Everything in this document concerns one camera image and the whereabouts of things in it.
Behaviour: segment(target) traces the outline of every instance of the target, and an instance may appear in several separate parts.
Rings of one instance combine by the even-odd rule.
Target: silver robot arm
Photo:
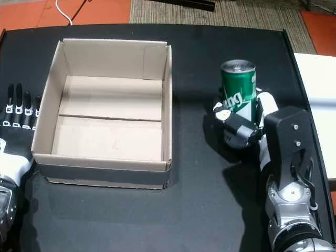
[[[231,138],[241,139],[246,146],[259,144],[260,170],[270,174],[265,210],[272,251],[336,251],[323,240],[319,229],[315,188],[310,182],[313,143],[308,113],[295,107],[278,110],[273,96],[266,92],[260,93],[257,101],[256,125],[221,103],[214,112]]]

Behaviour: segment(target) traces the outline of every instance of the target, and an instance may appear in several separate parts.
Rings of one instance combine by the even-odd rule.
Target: black strip
[[[324,161],[323,161],[323,156],[322,156],[322,151],[321,151],[321,147],[320,147],[320,142],[319,142],[319,139],[318,139],[318,135],[317,135],[317,131],[316,131],[316,127],[315,127],[315,123],[314,123],[314,119],[313,119],[313,116],[312,116],[312,112],[311,112],[311,108],[310,108],[310,104],[309,104],[309,100],[308,100],[308,96],[307,96],[307,93],[306,93],[306,90],[305,90],[305,86],[303,84],[303,81],[302,81],[302,78],[301,78],[301,75],[300,75],[300,70],[299,70],[299,67],[297,65],[297,62],[295,60],[295,56],[294,56],[294,52],[293,52],[293,49],[292,49],[292,46],[290,44],[290,41],[289,41],[289,38],[288,38],[288,34],[287,34],[287,31],[284,29],[282,31],[282,34],[283,34],[283,37],[285,39],[285,43],[287,45],[287,48],[288,48],[288,51],[289,51],[289,56],[290,56],[290,59],[293,63],[293,66],[294,66],[294,69],[295,69],[295,74],[296,74],[296,77],[299,81],[299,84],[300,84],[300,89],[301,89],[301,92],[302,92],[302,95],[303,95],[303,99],[306,103],[306,106],[307,106],[307,110],[309,112],[309,118],[310,118],[310,121],[311,121],[311,126],[312,126],[312,130],[313,130],[313,134],[314,134],[314,144],[315,144],[315,149],[317,150],[317,158],[318,158],[318,162],[319,162],[319,165],[321,167],[320,172],[321,172],[321,175],[322,175],[322,178],[323,178],[323,186],[324,186],[324,195],[326,197],[326,202],[327,202],[327,205],[328,205],[328,218],[329,218],[329,222],[331,223],[331,237],[333,239],[332,243],[334,244],[335,241],[336,241],[336,235],[335,235],[335,218],[334,218],[334,214],[333,214],[333,207],[332,207],[332,203],[331,203],[331,197],[330,197],[330,190],[329,190],[329,184],[328,184],[328,177],[327,177],[327,172],[326,172],[326,167],[324,165]]]
[[[1,34],[0,34],[0,46],[1,46],[1,44],[2,44],[2,40],[3,40],[4,37],[5,37],[5,34],[6,34],[6,29],[3,29],[2,32],[1,32]]]
[[[170,170],[162,172],[115,170],[87,167],[69,167],[38,164],[41,174],[64,180],[94,180],[115,183],[163,185],[168,182]]]
[[[195,9],[203,9],[209,12],[215,11],[215,3],[205,0],[154,0],[154,1],[167,4],[176,4]]]
[[[78,10],[75,12],[75,14],[72,16],[71,21],[74,21],[74,18],[78,15],[78,13],[80,12],[80,10],[83,8],[84,4],[87,2],[88,0],[84,0],[82,2],[82,4],[79,6]]]
[[[330,191],[335,192],[336,191],[336,178],[328,180],[328,184],[329,184]]]

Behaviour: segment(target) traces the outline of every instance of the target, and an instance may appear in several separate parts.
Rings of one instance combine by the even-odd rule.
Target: white cable
[[[70,17],[67,16],[67,14],[65,14],[59,7],[58,7],[58,0],[55,1],[55,6],[58,9],[58,11],[62,14],[62,16],[64,16],[67,20],[69,20],[70,25],[72,25],[72,20]]]

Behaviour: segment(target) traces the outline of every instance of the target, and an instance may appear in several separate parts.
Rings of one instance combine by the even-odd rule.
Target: orange floor
[[[301,11],[316,52],[336,56],[336,16]]]
[[[59,0],[58,6],[73,17],[83,0]],[[73,20],[74,25],[122,24],[130,19],[131,0],[86,1]],[[57,11],[55,0],[0,6],[0,30],[67,25],[68,21]]]

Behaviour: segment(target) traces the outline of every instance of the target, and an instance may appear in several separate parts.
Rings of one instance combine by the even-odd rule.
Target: carpet
[[[132,0],[131,23],[195,24],[286,29],[294,51],[315,54],[299,1],[220,0],[215,12],[149,0]]]

